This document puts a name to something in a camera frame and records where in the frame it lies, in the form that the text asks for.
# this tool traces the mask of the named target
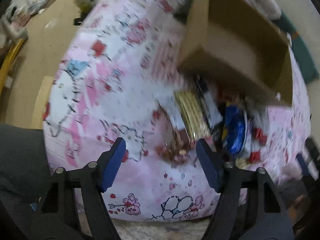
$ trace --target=floor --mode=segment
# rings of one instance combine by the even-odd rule
[[[11,90],[0,98],[0,120],[29,128],[31,117],[45,75],[54,76],[63,54],[78,27],[73,19],[79,17],[74,0],[57,0],[41,15],[27,24],[29,39],[24,44],[12,75]]]

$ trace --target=cardboard box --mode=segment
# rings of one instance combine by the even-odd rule
[[[265,105],[292,105],[288,39],[243,0],[193,1],[178,71]]]

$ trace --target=metal screw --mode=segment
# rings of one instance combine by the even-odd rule
[[[266,174],[267,171],[264,168],[257,168],[257,172],[260,174]]]
[[[56,173],[58,173],[58,174],[63,173],[63,171],[64,171],[64,169],[62,167],[56,169]]]
[[[226,163],[224,164],[224,166],[225,166],[226,168],[231,169],[231,168],[233,168],[233,163],[231,163],[231,162],[226,162]]]
[[[95,168],[97,166],[96,162],[89,162],[88,164],[89,168]]]

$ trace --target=gray fabric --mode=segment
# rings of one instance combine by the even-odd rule
[[[42,130],[0,125],[0,200],[26,236],[33,211],[51,175]]]

